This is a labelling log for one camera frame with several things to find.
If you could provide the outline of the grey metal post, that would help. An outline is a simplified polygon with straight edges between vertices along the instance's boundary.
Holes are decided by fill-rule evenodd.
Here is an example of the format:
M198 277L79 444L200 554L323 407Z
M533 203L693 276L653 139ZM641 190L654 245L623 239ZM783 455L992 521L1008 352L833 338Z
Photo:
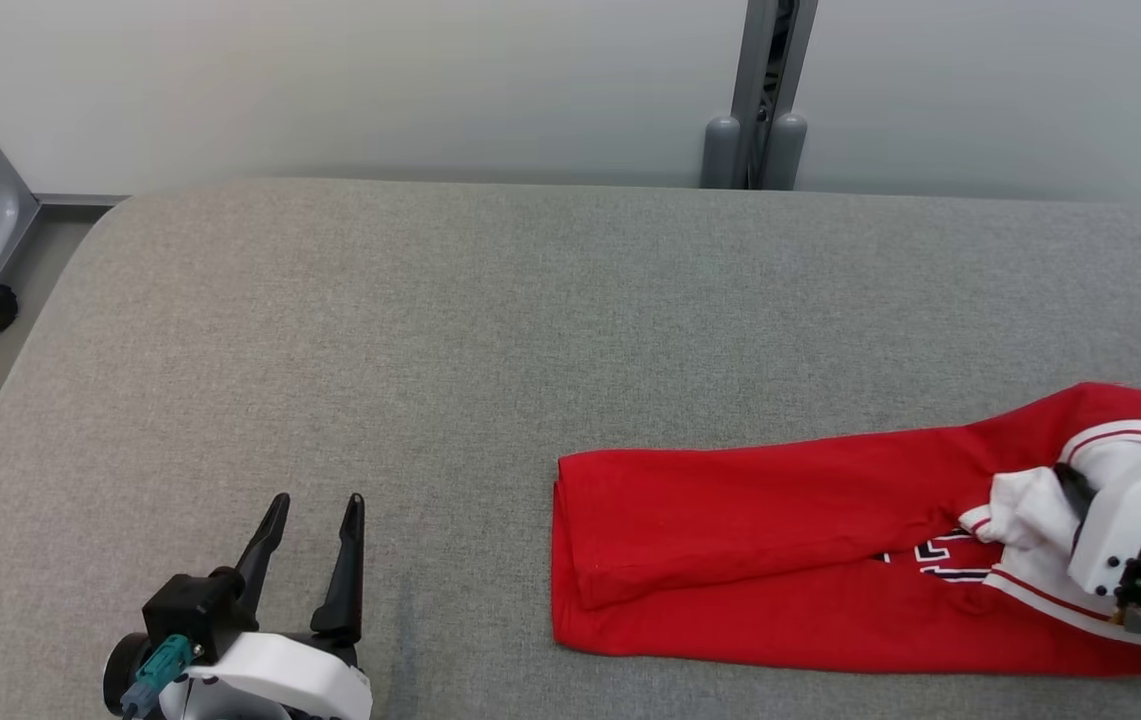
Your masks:
M820 0L748 0L731 108L704 128L699 187L794 191L807 120L794 110Z

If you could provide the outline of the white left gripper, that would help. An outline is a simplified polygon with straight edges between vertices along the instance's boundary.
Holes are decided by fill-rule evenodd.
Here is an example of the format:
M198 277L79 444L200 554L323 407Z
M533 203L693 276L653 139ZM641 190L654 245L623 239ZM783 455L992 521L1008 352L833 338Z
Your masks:
M270 556L280 547L290 495L270 501L235 569L238 602L258 606ZM353 493L340 525L340 551L326 597L310 620L314 637L355 646L363 637L365 501ZM273 633L244 633L213 665L192 665L160 693L165 720L370 720L369 678L332 653Z

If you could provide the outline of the red Bulls jersey white sleeves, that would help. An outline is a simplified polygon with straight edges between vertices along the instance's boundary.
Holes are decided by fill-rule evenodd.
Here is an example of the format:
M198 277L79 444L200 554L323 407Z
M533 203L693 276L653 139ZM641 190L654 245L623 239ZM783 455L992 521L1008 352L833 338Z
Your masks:
M1141 462L1141 389L1082 383L960 427L558 461L557 644L835 673L1141 675L1067 575L1055 468Z

